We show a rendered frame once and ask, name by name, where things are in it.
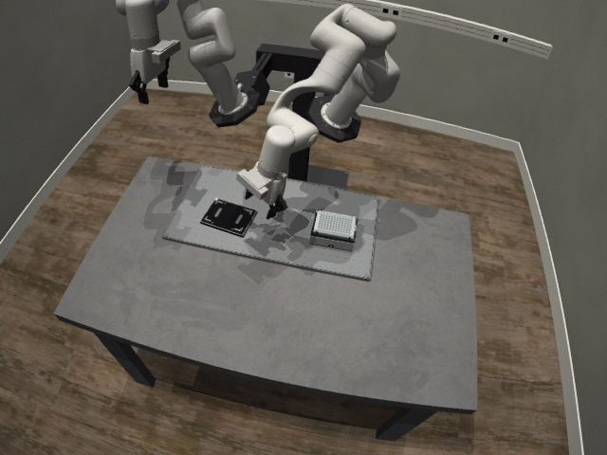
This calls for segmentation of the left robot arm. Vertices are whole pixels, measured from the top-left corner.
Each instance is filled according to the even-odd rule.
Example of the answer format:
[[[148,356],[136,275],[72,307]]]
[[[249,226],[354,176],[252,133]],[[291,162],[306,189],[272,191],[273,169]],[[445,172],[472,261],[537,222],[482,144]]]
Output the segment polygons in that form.
[[[335,95],[321,114],[336,129],[351,124],[351,116],[366,95],[376,103],[389,99],[400,77],[399,67],[385,51],[395,36],[393,22],[383,22],[350,4],[326,16],[310,37],[310,44],[325,55],[310,78],[292,84],[276,100],[267,116],[269,129],[258,165],[237,173],[236,180],[261,200],[267,196],[266,184],[287,178],[291,154],[317,141],[318,128],[288,109],[302,93]]]

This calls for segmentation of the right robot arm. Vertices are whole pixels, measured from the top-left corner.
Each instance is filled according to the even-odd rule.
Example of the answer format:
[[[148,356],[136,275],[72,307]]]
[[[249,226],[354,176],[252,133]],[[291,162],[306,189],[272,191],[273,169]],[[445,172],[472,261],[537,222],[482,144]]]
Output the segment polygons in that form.
[[[154,51],[152,60],[157,64],[181,49],[178,40],[159,40],[156,16],[167,8],[169,2],[170,0],[116,0],[118,12],[127,16],[132,47]],[[189,49],[188,58],[219,102],[219,112],[225,116],[239,112],[247,104],[248,96],[241,92],[243,84],[236,85],[222,63],[235,55],[235,45],[225,12],[219,8],[203,11],[201,0],[177,0],[177,7],[189,39],[216,36],[193,45]]]

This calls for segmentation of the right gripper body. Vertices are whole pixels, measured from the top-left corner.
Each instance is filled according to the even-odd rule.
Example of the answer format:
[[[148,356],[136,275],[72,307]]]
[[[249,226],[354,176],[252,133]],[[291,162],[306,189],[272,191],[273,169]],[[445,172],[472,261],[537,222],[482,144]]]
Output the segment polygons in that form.
[[[130,54],[132,78],[138,70],[143,83],[148,83],[166,68],[166,62],[161,64],[153,63],[152,53],[154,51],[144,49],[135,49],[132,47]]]

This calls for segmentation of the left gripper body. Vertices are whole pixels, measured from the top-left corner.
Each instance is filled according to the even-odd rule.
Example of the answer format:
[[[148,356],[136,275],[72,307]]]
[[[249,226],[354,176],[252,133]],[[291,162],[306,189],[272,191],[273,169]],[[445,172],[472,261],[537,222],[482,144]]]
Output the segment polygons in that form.
[[[265,187],[268,189],[268,192],[267,196],[264,197],[263,200],[272,206],[279,194],[281,194],[282,197],[284,196],[285,184],[286,179],[283,179],[282,177],[280,177],[280,179],[273,179],[271,182],[266,184]]]

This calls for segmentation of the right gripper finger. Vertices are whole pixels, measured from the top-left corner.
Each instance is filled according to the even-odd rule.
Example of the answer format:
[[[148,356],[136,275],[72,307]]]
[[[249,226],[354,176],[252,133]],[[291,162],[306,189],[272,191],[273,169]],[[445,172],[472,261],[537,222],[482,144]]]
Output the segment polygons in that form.
[[[159,87],[164,87],[167,88],[168,87],[168,80],[167,80],[167,76],[168,75],[168,68],[169,68],[169,61],[170,61],[170,57],[165,61],[166,62],[166,68],[165,70],[159,74],[157,76],[157,80],[158,80],[158,86]]]
[[[148,104],[149,103],[148,94],[145,91],[147,83],[143,83],[142,88],[140,88],[141,83],[143,83],[143,81],[141,80],[139,71],[137,70],[135,72],[132,80],[130,81],[129,86],[132,88],[132,90],[138,92],[138,100],[140,103],[143,102],[144,104]]]

